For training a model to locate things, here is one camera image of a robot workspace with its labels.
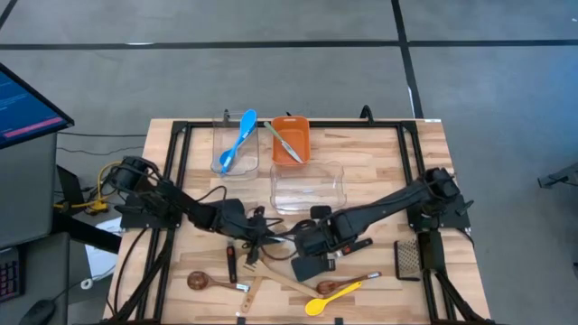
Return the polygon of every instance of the blue spoon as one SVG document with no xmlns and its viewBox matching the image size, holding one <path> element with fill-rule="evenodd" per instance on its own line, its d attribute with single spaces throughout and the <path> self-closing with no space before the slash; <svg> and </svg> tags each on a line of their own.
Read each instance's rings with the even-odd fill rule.
<svg viewBox="0 0 578 325">
<path fill-rule="evenodd" d="M 237 141 L 233 144 L 232 148 L 224 152 L 219 158 L 219 163 L 223 166 L 220 169 L 221 173 L 226 173 L 228 171 L 231 163 L 233 163 L 233 159 L 235 159 L 235 155 L 237 155 L 237 149 L 243 141 L 249 137 L 253 130 L 255 130 L 255 126 L 256 111 L 254 109 L 249 109 L 245 114 L 243 114 L 243 117 L 241 117 Z"/>
</svg>

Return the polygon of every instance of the wooden tabletop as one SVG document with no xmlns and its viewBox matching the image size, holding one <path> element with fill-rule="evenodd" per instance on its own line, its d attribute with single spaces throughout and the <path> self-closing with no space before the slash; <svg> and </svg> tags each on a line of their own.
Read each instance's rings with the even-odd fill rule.
<svg viewBox="0 0 578 325">
<path fill-rule="evenodd" d="M 162 170 L 170 139 L 171 119 L 151 121 L 143 157 L 156 163 Z M 442 124 L 438 121 L 416 120 L 426 168 L 445 167 L 453 172 L 452 159 L 445 140 Z M 199 198 L 210 189 L 224 184 L 228 187 L 228 198 L 239 198 L 246 207 L 263 205 L 267 217 L 284 218 L 284 225 L 290 228 L 295 222 L 308 218 L 308 214 L 282 216 L 271 207 L 270 178 L 272 136 L 259 130 L 260 162 L 258 175 L 252 181 L 223 181 L 210 170 L 212 157 L 212 129 L 194 129 L 191 150 L 187 162 L 183 190 L 193 198 Z M 369 203 L 389 193 L 405 187 L 399 146 L 394 129 L 339 129 L 312 128 L 312 162 L 336 161 L 343 165 L 348 206 Z M 416 176 L 415 160 L 410 156 L 413 175 Z M 178 159 L 173 166 L 176 175 Z M 209 200 L 220 200 L 221 193 L 214 193 Z M 117 266 L 125 259 L 126 251 L 140 230 L 130 230 L 123 235 L 118 254 Z M 471 243 L 455 230 L 443 230 L 443 245 L 448 275 L 455 287 L 470 306 L 482 317 L 489 317 L 488 306 L 481 285 L 480 273 Z M 342 317 L 345 323 L 411 323 L 428 324 L 429 318 L 421 282 L 401 282 L 396 279 L 393 244 L 396 240 L 414 237 L 407 226 L 404 211 L 382 219 L 369 227 L 360 238 L 371 237 L 374 244 L 352 255 L 337 259 L 334 272 L 320 274 L 305 284 L 314 286 L 323 280 L 344 280 L 372 271 L 380 271 L 384 276 L 368 280 L 360 289 L 331 302 L 325 311 L 316 317 L 305 314 L 304 306 L 311 299 L 291 288 L 265 279 L 258 291 L 249 313 L 241 313 L 240 305 L 245 294 L 230 289 L 211 287 L 195 292 L 187 286 L 187 275 L 193 271 L 203 271 L 217 281 L 228 281 L 228 267 L 225 255 L 227 238 L 207 233 L 195 228 L 185 218 L 176 233 L 172 251 L 172 264 L 166 299 L 163 309 L 163 323 L 236 323 L 237 317 L 247 318 L 247 323 L 333 323 Z M 143 276 L 146 251 L 150 231 L 144 234 L 131 254 L 119 289 L 121 305 Z M 236 242 L 238 255 L 243 243 Z M 276 255 L 286 255 L 293 251 L 293 245 L 283 244 Z M 265 263 L 279 274 L 294 279 L 290 261 Z M 108 295 L 113 300 L 119 267 L 116 269 Z M 239 282 L 250 284 L 252 277 L 239 274 Z M 443 298 L 439 284 L 433 279 L 440 317 L 444 317 Z M 157 282 L 153 282 L 149 293 L 147 317 L 152 317 Z M 106 309 L 105 317 L 110 311 Z"/>
</svg>

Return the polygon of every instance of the keyboard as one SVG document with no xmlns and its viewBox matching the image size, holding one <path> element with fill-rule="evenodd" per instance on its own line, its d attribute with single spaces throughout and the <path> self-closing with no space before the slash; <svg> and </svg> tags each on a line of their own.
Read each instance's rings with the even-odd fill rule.
<svg viewBox="0 0 578 325">
<path fill-rule="evenodd" d="M 22 270 L 17 247 L 0 251 L 0 302 L 24 294 Z"/>
</svg>

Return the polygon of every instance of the plastic bin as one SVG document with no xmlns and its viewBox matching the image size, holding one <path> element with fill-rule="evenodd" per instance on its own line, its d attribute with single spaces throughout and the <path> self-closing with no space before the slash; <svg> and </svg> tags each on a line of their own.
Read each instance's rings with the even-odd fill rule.
<svg viewBox="0 0 578 325">
<path fill-rule="evenodd" d="M 311 158 L 309 143 L 309 120 L 303 116 L 279 116 L 273 119 L 271 126 L 295 150 L 303 164 Z M 273 136 L 273 163 L 283 166 L 303 165 L 297 162 Z"/>
<path fill-rule="evenodd" d="M 238 147 L 237 155 L 226 173 L 221 173 L 220 156 L 233 147 L 239 136 L 239 123 L 245 112 L 228 112 L 213 117 L 213 156 L 210 169 L 231 180 L 255 178 L 259 166 L 259 136 L 255 127 Z"/>
<path fill-rule="evenodd" d="M 302 213 L 316 205 L 327 205 L 335 210 L 347 202 L 343 167 L 338 162 L 273 165 L 270 175 L 271 205 L 279 213 Z"/>
</svg>

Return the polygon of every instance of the gray floor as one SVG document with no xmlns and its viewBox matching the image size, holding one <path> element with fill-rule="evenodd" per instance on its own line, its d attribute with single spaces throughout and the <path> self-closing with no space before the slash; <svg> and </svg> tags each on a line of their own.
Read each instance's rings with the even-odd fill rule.
<svg viewBox="0 0 578 325">
<path fill-rule="evenodd" d="M 8 0 L 0 0 L 5 5 Z M 572 0 L 401 0 L 410 41 L 578 39 Z M 19 0 L 0 43 L 394 40 L 387 0 Z M 424 116 L 441 118 L 471 210 L 492 317 L 511 324 L 578 319 L 578 189 L 536 177 L 578 162 L 578 47 L 412 48 Z M 411 117 L 398 48 L 0 51 L 0 61 L 77 121 L 71 131 L 146 132 L 153 117 L 256 108 L 307 116 Z M 107 152 L 143 138 L 59 136 Z M 124 154 L 58 153 L 94 183 Z M 96 223 L 106 217 L 82 217 Z M 72 281 L 87 275 L 71 248 Z M 71 295 L 70 323 L 97 321 L 109 282 Z"/>
</svg>

